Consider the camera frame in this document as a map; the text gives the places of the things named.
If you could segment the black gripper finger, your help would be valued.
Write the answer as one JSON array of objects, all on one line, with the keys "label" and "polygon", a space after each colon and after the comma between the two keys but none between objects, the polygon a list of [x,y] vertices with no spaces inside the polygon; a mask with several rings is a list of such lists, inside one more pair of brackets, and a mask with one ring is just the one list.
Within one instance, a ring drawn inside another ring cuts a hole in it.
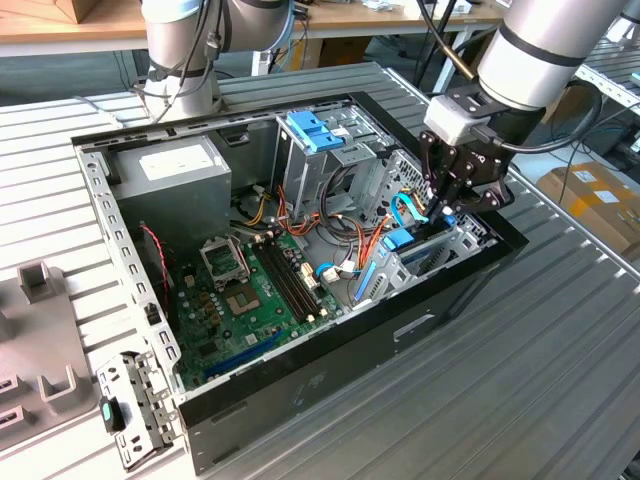
[{"label": "black gripper finger", "polygon": [[422,176],[431,193],[427,217],[430,221],[435,221],[440,215],[451,213],[459,193],[460,181],[451,171],[457,161],[458,151],[428,130],[420,133],[419,142]]},{"label": "black gripper finger", "polygon": [[492,212],[511,205],[515,200],[512,190],[503,182],[496,181],[476,192],[463,186],[450,202],[443,205],[444,216],[460,216]]}]

